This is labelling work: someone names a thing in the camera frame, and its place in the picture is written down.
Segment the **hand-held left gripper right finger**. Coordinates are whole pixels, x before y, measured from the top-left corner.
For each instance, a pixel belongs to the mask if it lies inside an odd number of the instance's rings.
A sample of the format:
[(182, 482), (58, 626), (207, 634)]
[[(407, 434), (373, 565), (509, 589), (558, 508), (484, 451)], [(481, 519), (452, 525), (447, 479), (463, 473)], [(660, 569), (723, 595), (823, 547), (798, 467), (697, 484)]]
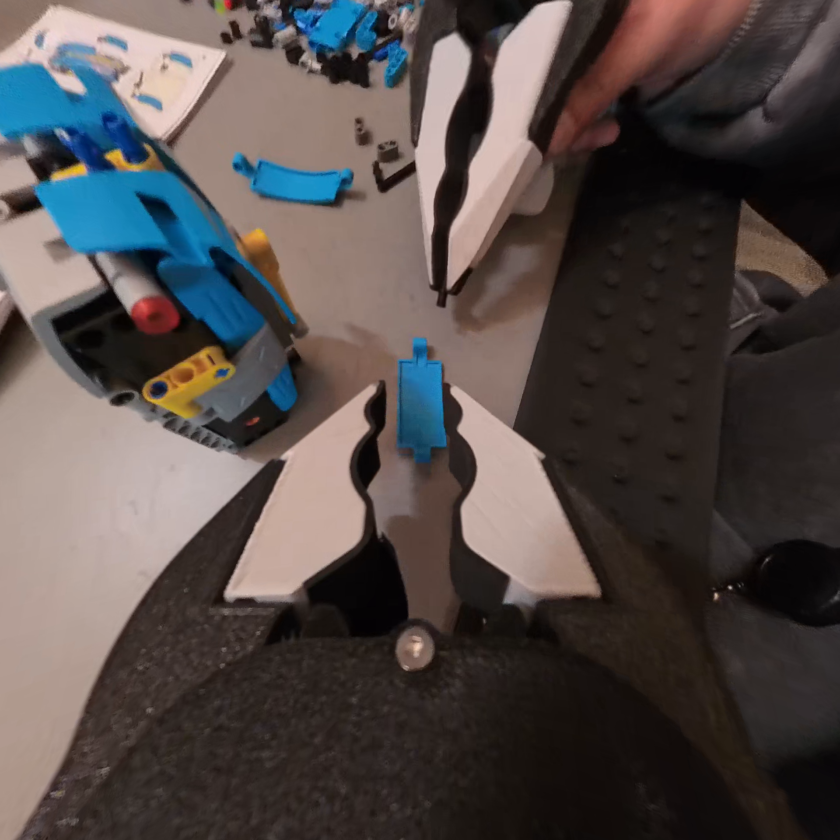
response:
[(463, 389), (448, 387), (453, 508), (449, 570), (462, 601), (602, 597), (543, 452)]

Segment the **pile of loose toy bricks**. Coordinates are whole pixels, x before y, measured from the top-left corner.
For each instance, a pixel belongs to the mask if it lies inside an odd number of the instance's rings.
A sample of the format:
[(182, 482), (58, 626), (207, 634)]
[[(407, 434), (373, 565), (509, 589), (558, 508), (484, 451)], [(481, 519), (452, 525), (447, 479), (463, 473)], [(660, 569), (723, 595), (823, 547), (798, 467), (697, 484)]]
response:
[(223, 45), (275, 50), (288, 65), (330, 84), (371, 86), (382, 71), (386, 88), (400, 86), (424, 1), (205, 1), (223, 18)]

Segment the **grey desk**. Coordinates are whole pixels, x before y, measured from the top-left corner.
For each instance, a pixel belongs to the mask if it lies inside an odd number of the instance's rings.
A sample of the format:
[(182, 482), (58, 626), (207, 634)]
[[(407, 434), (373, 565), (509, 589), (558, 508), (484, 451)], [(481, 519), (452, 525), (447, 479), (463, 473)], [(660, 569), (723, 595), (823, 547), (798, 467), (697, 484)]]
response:
[[(310, 328), (299, 404), (243, 455), (99, 401), (22, 322), (3, 331), (2, 838), (16, 838), (46, 794), (111, 647), (163, 568), (262, 464), (374, 382), (387, 394), (371, 485), (377, 525), (402, 566), (410, 614), (438, 627), (455, 616), (448, 541), (458, 486), (446, 453), (415, 465), (396, 448), (396, 364), (425, 337), (447, 382), (513, 424), (583, 171), (563, 168), (544, 212), (512, 218), (441, 309), (427, 285), (416, 182), (375, 190), (356, 117), (410, 156), (406, 85), (334, 86), (238, 42), (174, 141), (175, 158), (237, 231), (266, 231)], [(234, 171), (236, 154), (351, 169), (353, 185), (329, 206), (274, 201)]]

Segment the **white instruction booklet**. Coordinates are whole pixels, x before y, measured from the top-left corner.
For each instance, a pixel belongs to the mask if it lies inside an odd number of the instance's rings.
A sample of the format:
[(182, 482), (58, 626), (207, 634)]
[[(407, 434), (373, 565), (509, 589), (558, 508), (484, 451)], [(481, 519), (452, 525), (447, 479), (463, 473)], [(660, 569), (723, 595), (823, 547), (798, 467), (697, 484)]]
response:
[(84, 92), (77, 71), (96, 71), (142, 131), (166, 143), (187, 125), (225, 59), (223, 49), (58, 5), (2, 48), (3, 68), (42, 66), (74, 95)]

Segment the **black round buckle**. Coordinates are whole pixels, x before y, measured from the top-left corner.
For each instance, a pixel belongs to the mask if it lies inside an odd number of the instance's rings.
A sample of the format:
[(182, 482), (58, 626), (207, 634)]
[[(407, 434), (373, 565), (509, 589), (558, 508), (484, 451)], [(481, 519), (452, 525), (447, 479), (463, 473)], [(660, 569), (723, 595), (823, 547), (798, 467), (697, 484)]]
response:
[(756, 559), (752, 599), (809, 627), (839, 624), (839, 548), (809, 540), (776, 543)]

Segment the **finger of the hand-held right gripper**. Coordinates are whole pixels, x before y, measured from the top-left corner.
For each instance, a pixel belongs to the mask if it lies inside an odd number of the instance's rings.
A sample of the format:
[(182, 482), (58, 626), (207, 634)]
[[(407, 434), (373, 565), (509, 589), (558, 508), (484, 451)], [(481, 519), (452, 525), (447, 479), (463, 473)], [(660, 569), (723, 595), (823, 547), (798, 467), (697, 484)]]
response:
[(471, 63), (470, 47), (453, 32), (436, 42), (428, 66), (415, 163), (429, 282), (435, 291), (448, 288), (449, 236), (465, 190)]
[(448, 225), (447, 292), (475, 268), (542, 166), (529, 126), (572, 8), (572, 2), (537, 3), (495, 52), (490, 41), (482, 45), (477, 93), (486, 101), (486, 126), (468, 154), (463, 195)]

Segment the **person's right forearm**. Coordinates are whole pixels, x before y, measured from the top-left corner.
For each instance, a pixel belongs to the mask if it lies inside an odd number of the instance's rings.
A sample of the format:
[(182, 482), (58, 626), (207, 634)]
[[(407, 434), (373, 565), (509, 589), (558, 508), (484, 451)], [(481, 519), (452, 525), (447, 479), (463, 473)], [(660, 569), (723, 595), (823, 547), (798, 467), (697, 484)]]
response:
[(719, 56), (640, 109), (698, 156), (794, 172), (838, 165), (839, 3), (752, 2)]

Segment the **blue toy brick robot model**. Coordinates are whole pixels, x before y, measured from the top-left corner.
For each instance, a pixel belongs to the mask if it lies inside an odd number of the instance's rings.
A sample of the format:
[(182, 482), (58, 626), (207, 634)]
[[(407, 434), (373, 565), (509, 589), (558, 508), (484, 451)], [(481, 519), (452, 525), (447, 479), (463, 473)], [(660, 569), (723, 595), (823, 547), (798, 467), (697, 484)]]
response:
[(2, 68), (2, 292), (73, 382), (206, 448), (288, 419), (308, 326), (261, 229), (238, 234), (94, 70)]

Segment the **black brick axle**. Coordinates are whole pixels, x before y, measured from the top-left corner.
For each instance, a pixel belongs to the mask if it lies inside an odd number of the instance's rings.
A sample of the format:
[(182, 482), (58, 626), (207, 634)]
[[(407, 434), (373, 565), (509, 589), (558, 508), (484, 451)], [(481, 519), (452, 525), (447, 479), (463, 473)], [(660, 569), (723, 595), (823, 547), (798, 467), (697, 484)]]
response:
[(395, 186), (416, 173), (415, 161), (410, 161), (390, 174), (384, 172), (382, 164), (379, 161), (374, 161), (371, 168), (377, 192), (380, 194), (390, 192)]

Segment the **dark dotted pad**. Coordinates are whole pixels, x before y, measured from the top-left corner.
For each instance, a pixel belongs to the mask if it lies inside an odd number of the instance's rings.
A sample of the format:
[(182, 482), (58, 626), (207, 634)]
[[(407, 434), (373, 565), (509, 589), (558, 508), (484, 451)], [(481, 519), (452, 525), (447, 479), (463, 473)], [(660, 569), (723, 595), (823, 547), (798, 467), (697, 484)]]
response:
[(708, 573), (742, 183), (636, 119), (594, 153), (514, 424), (686, 589)]

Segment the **person's right hand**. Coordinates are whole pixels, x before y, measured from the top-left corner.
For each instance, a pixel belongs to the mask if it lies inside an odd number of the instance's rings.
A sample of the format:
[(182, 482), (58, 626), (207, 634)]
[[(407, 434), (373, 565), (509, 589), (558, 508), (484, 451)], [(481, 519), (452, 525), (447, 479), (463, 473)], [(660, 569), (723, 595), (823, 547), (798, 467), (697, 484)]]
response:
[(549, 156), (589, 153), (615, 142), (610, 107), (629, 91), (670, 88), (704, 66), (749, 15), (750, 1), (632, 1), (602, 52), (575, 82)]

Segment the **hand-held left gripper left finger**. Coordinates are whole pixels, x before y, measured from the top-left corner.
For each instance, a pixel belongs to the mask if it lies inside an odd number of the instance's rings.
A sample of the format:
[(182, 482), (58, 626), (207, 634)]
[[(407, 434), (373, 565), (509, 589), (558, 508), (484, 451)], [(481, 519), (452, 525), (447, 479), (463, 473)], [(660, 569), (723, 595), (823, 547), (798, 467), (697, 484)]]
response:
[(224, 602), (302, 603), (375, 537), (368, 487), (380, 468), (384, 381), (291, 446), (224, 588)]

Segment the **blue curved brick panel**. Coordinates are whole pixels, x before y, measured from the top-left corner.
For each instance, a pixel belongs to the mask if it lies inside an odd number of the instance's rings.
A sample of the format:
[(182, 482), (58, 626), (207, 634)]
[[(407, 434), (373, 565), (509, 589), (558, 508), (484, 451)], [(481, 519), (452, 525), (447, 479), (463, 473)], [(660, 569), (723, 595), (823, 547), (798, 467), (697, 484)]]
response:
[(234, 156), (232, 167), (252, 193), (285, 203), (333, 205), (354, 183), (351, 169), (303, 171), (262, 159), (253, 164), (243, 154)]

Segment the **dark grey jacket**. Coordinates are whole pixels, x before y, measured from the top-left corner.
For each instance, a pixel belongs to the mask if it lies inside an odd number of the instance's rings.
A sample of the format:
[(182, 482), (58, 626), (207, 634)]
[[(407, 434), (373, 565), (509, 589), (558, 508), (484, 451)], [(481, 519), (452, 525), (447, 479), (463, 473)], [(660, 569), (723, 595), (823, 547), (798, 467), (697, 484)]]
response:
[(707, 633), (759, 763), (838, 774), (838, 624), (804, 626), (753, 600), (776, 543), (838, 548), (838, 165), (761, 176), (748, 205), (828, 282), (803, 296), (738, 270), (731, 302)]

